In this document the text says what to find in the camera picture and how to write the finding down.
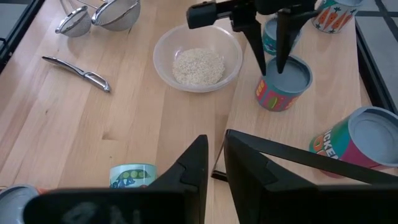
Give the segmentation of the medium metal mesh strainer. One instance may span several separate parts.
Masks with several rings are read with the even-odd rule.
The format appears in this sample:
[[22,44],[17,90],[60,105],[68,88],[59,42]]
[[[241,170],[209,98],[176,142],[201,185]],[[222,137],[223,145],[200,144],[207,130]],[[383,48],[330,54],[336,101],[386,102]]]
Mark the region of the medium metal mesh strainer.
[[141,0],[102,0],[99,7],[83,0],[77,0],[96,9],[91,18],[94,26],[100,26],[110,31],[130,29],[138,20],[141,13]]

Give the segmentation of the teal and pink corn can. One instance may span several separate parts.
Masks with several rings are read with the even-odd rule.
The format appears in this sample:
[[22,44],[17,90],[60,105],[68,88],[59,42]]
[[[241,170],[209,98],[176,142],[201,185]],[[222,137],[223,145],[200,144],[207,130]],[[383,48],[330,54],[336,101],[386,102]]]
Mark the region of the teal and pink corn can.
[[255,89],[257,102],[269,111],[285,111],[306,91],[313,81],[310,67],[291,55],[282,73],[277,71],[276,58],[266,64],[266,75],[261,76]]

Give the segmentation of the green magenta chicken soup can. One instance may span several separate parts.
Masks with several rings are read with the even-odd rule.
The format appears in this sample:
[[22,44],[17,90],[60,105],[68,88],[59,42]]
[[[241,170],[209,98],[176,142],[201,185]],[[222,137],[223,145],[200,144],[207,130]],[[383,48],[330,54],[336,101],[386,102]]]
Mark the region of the green magenta chicken soup can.
[[358,108],[314,137],[309,151],[371,169],[398,167],[398,115],[375,106]]

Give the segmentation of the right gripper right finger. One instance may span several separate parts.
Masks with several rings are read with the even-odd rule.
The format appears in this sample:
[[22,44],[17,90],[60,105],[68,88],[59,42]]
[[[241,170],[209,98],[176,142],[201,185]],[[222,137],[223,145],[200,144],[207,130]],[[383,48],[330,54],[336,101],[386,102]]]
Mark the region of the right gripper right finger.
[[311,224],[303,192],[311,182],[263,156],[265,139],[227,130],[224,162],[240,224]]

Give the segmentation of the translucent plastic bowl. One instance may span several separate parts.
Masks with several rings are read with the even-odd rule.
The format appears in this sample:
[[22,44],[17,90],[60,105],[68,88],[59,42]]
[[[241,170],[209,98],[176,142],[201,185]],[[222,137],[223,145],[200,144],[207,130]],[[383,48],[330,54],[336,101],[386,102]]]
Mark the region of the translucent plastic bowl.
[[[184,51],[196,48],[211,49],[223,59],[225,70],[221,79],[212,85],[186,85],[173,75],[172,65]],[[219,26],[189,29],[187,25],[167,31],[156,43],[153,63],[159,77],[171,87],[192,92],[206,93],[223,88],[232,82],[241,69],[243,52],[237,39]]]

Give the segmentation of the orange and white can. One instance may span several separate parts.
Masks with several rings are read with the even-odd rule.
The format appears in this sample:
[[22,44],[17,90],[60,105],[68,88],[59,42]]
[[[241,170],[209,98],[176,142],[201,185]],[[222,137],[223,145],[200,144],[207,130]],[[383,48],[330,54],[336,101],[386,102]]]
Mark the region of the orange and white can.
[[0,190],[0,224],[24,224],[23,211],[34,197],[44,194],[48,189],[27,184],[12,185]]

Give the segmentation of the dark green tuna can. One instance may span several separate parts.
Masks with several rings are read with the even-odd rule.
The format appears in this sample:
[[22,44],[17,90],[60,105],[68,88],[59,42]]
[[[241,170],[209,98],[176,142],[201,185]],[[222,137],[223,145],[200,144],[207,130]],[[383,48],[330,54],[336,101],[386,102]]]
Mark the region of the dark green tuna can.
[[263,49],[270,55],[276,56],[277,53],[277,17],[272,17],[264,24],[262,34]]

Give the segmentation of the white rice grains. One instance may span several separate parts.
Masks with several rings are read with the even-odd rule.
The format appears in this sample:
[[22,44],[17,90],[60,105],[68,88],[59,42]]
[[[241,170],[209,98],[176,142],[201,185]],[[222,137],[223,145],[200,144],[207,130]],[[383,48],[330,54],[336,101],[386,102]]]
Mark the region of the white rice grains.
[[218,83],[225,71],[223,58],[211,49],[182,52],[173,62],[172,73],[182,85],[208,86]]

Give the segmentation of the light teal peas can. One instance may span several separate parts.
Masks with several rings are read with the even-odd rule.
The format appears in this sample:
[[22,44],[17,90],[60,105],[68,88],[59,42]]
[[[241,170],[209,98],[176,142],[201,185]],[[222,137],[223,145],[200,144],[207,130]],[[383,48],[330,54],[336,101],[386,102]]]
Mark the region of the light teal peas can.
[[152,164],[121,164],[109,171],[111,189],[144,188],[157,178],[157,168]]

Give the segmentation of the shiny metal peeler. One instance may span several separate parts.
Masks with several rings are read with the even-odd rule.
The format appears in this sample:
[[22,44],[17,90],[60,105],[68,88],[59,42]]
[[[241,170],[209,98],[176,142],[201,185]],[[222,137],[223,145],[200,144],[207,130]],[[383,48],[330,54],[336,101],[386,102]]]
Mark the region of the shiny metal peeler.
[[111,92],[109,82],[94,72],[85,72],[82,69],[55,57],[42,56],[42,59],[74,73],[106,93]]

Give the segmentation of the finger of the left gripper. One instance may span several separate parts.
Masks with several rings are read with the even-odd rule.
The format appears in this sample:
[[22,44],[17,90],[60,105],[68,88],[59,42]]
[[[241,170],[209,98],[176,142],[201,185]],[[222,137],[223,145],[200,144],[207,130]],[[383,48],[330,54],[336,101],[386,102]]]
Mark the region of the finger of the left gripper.
[[262,76],[266,76],[266,61],[262,44],[261,24],[256,19],[252,19],[243,27],[243,33],[252,48]]
[[277,71],[282,73],[289,54],[302,27],[311,18],[319,15],[319,10],[293,11],[283,9],[277,14]]

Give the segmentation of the small metal mesh strainer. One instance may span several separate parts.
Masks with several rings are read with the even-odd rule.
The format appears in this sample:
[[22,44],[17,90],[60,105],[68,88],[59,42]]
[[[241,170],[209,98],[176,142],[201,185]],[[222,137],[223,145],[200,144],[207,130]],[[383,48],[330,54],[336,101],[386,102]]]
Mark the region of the small metal mesh strainer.
[[84,5],[82,7],[75,8],[72,0],[68,0],[72,7],[72,11],[69,11],[64,0],[59,1],[66,17],[61,20],[55,29],[55,33],[65,35],[67,37],[80,37],[89,32],[91,28],[91,17],[88,13],[88,6]]

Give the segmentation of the white carrots can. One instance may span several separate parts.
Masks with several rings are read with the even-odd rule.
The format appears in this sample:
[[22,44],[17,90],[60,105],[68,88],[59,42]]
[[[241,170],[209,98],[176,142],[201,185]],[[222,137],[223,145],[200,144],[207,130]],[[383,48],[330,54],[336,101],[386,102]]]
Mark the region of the white carrots can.
[[325,33],[336,34],[354,19],[364,0],[321,0],[319,15],[311,19],[313,26]]

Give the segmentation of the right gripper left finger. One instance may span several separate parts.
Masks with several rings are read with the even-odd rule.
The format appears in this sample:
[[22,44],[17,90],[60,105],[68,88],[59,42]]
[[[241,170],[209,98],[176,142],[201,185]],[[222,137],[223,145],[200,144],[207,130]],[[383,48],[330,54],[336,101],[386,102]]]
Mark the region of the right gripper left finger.
[[159,193],[148,209],[148,224],[205,224],[208,138],[199,135],[149,189]]

